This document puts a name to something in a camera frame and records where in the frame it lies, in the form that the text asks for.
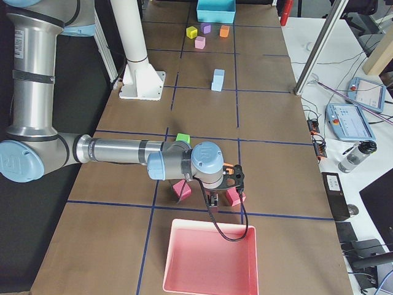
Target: cube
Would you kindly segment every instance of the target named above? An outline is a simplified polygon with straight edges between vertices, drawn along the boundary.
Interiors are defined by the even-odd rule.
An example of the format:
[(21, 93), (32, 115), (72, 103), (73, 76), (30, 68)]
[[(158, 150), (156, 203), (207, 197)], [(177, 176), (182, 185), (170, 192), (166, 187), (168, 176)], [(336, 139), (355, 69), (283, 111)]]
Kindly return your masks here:
[[(235, 187), (231, 187), (229, 190), (225, 192), (225, 196), (227, 197), (228, 203), (231, 206), (236, 206), (240, 204), (239, 194), (236, 191)], [(243, 193), (243, 201), (246, 199), (246, 195)]]
[(185, 34), (190, 39), (195, 39), (198, 36), (198, 29), (194, 26), (190, 26), (185, 29)]
[(211, 32), (211, 25), (209, 23), (201, 23), (201, 31), (203, 34), (209, 34)]
[(215, 69), (213, 74), (213, 81), (211, 83), (211, 90), (221, 91), (224, 84), (225, 71), (223, 69)]
[(176, 141), (184, 141), (188, 144), (190, 144), (191, 139), (189, 134), (183, 134), (183, 133), (178, 133), (176, 137)]
[(205, 37), (198, 36), (195, 38), (195, 48), (204, 49), (205, 45), (206, 45)]
[(229, 26), (222, 25), (220, 29), (220, 37), (228, 37), (229, 36)]
[(178, 183), (172, 186), (174, 193), (176, 194), (177, 198), (180, 201), (185, 200), (186, 198), (191, 196), (191, 187), (185, 180), (180, 180)]

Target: red object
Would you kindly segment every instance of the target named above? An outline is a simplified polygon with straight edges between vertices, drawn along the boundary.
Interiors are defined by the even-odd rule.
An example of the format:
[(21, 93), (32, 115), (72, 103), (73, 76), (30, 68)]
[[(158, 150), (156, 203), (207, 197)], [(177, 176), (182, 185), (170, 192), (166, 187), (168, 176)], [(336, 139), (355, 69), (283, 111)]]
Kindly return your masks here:
[(292, 6), (294, 5), (294, 0), (287, 0), (285, 3), (284, 9), (282, 10), (280, 24), (281, 26), (285, 26), (287, 24), (290, 11), (292, 10)]

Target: green cube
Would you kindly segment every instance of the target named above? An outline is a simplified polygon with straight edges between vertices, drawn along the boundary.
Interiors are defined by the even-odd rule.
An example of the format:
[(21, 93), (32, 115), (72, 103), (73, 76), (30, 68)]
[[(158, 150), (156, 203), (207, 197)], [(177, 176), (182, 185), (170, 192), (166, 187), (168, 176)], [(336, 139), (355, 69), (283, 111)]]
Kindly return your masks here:
[(176, 137), (176, 141), (185, 141), (186, 143), (190, 144), (190, 135), (188, 134), (183, 134), (183, 133), (178, 133)]

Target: floor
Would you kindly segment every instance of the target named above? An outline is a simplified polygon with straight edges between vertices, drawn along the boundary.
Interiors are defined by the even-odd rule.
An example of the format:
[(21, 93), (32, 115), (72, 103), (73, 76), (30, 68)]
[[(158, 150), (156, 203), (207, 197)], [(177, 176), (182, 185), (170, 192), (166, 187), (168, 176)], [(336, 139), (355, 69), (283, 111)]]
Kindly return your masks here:
[[(304, 2), (308, 2), (303, 4), (304, 17), (319, 18), (329, 12), (328, 0)], [(5, 17), (4, 7), (0, 2), (0, 33), (3, 36), (0, 41), (0, 139), (5, 138), (8, 126), (13, 84), (14, 32), (13, 25)], [(98, 12), (100, 9), (107, 11), (107, 7), (98, 6)], [(113, 19), (103, 12), (101, 23), (110, 26)], [(296, 14), (297, 2), (291, 16)], [(121, 51), (116, 34), (108, 36), (108, 43), (114, 48), (120, 46), (118, 51)], [(95, 42), (93, 38), (59, 37), (57, 57), (53, 125), (64, 132), (91, 133), (109, 94), (109, 82)], [(78, 67), (70, 66), (70, 60)], [(117, 64), (120, 66), (121, 60), (117, 60)], [(29, 184), (15, 184), (0, 178), (0, 293), (30, 289), (78, 171), (77, 165), (66, 167)]]

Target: pink tray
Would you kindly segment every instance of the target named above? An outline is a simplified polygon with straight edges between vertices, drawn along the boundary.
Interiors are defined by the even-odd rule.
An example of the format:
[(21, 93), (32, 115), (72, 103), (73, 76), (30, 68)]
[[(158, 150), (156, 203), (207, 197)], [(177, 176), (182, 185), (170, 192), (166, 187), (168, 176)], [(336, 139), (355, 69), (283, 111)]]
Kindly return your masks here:
[[(230, 238), (244, 226), (219, 223)], [(200, 295), (258, 295), (255, 227), (239, 242), (224, 240), (211, 222), (172, 222), (163, 289)]]

